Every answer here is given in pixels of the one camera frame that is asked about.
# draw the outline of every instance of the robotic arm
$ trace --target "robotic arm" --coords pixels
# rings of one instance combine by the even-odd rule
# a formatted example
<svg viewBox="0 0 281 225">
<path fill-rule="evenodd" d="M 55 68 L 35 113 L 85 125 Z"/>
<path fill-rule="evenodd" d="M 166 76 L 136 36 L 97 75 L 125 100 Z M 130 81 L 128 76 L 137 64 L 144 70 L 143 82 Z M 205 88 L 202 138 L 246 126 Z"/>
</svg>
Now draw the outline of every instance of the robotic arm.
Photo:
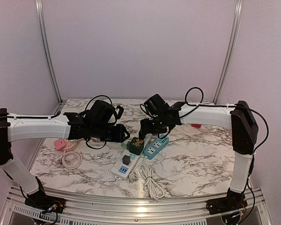
<svg viewBox="0 0 281 225">
<path fill-rule="evenodd" d="M 64 199 L 48 196 L 42 183 L 24 164 L 12 154 L 11 142 L 30 138 L 99 138 L 105 142 L 121 143 L 130 137 L 122 124 L 116 124 L 123 114 L 121 106 L 114 108 L 105 101 L 97 100 L 90 110 L 81 113 L 66 112 L 54 116 L 22 116 L 0 109 L 0 167 L 27 193 L 25 204 L 47 209 L 54 202 L 64 204 Z"/>
<path fill-rule="evenodd" d="M 189 105 L 176 102 L 171 107 L 158 95 L 144 103 L 146 113 L 151 119 L 141 120 L 139 138 L 146 134 L 167 133 L 176 125 L 205 124 L 232 130 L 232 145 L 235 151 L 233 177 L 227 196 L 207 201 L 210 214 L 237 210 L 247 206 L 244 191 L 247 179 L 253 170 L 253 151 L 257 140 L 258 125 L 245 101 L 237 105 Z"/>
</svg>

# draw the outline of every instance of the pink object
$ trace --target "pink object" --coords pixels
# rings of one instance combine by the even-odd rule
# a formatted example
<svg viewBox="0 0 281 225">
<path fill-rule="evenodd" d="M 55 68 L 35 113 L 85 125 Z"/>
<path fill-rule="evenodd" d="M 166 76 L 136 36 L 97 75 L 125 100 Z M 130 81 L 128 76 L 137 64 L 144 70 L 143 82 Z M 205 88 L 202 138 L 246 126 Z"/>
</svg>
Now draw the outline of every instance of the pink object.
<svg viewBox="0 0 281 225">
<path fill-rule="evenodd" d="M 58 139 L 54 142 L 54 147 L 57 151 L 62 151 L 67 146 L 64 139 Z"/>
</svg>

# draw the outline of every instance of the blue power strip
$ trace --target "blue power strip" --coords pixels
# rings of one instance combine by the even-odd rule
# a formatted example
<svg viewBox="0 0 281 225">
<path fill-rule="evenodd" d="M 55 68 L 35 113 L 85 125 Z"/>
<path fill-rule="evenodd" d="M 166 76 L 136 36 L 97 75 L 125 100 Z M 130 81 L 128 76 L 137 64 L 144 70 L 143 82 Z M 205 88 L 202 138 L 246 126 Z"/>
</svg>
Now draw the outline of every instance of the blue power strip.
<svg viewBox="0 0 281 225">
<path fill-rule="evenodd" d="M 153 144 L 144 150 L 144 156 L 147 156 L 149 160 L 153 159 L 168 143 L 168 137 L 157 138 Z"/>
</svg>

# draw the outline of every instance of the white robot arm segment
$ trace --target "white robot arm segment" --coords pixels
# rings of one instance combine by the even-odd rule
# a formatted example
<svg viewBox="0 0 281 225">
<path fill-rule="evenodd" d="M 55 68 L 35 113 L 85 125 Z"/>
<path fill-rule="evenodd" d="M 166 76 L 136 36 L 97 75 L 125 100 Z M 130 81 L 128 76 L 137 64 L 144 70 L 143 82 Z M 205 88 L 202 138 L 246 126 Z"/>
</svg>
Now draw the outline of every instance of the white robot arm segment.
<svg viewBox="0 0 281 225">
<path fill-rule="evenodd" d="M 30 138 L 68 138 L 71 126 L 65 115 L 48 119 L 17 119 L 21 115 L 10 114 L 15 118 L 8 118 L 8 140 L 15 142 Z"/>
</svg>

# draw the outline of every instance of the white power strip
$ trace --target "white power strip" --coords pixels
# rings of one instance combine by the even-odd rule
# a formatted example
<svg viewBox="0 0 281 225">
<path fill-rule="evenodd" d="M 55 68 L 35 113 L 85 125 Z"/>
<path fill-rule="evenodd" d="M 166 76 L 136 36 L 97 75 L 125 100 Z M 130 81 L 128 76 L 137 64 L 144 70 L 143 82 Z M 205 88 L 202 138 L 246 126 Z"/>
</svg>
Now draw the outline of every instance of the white power strip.
<svg viewBox="0 0 281 225">
<path fill-rule="evenodd" d="M 151 138 L 152 135 L 146 135 L 144 149 L 146 149 L 147 144 L 150 142 Z M 115 175 L 115 178 L 118 180 L 126 180 L 129 174 L 131 173 L 131 171 L 133 170 L 133 168 L 135 167 L 135 165 L 137 164 L 137 161 L 139 160 L 141 155 L 143 155 L 142 152 L 139 156 L 137 156 L 131 153 L 129 150 L 125 149 L 122 155 L 118 158 L 113 168 L 111 169 L 111 173 Z M 123 163 L 124 156 L 130 157 L 130 163 L 128 165 L 125 165 Z"/>
</svg>

